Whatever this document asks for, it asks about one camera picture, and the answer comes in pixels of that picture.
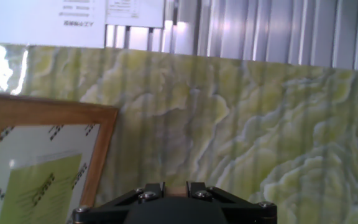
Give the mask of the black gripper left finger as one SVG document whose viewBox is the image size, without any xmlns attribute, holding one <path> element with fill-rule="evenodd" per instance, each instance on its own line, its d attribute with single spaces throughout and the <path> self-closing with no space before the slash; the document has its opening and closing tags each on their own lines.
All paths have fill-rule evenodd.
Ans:
<svg viewBox="0 0 358 224">
<path fill-rule="evenodd" d="M 74 224 L 121 224 L 130 210 L 139 204 L 160 199 L 164 195 L 165 184 L 146 184 L 143 188 L 130 190 L 114 200 L 98 207 L 81 205 L 72 211 Z"/>
</svg>

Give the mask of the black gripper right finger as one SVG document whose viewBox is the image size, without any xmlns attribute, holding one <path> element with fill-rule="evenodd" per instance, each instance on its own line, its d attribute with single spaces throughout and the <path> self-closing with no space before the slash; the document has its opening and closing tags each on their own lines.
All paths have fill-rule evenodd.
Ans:
<svg viewBox="0 0 358 224">
<path fill-rule="evenodd" d="M 277 206 L 273 202 L 248 202 L 219 187 L 204 182 L 187 182 L 189 198 L 203 200 L 217 206 L 226 223 L 277 224 Z"/>
</svg>

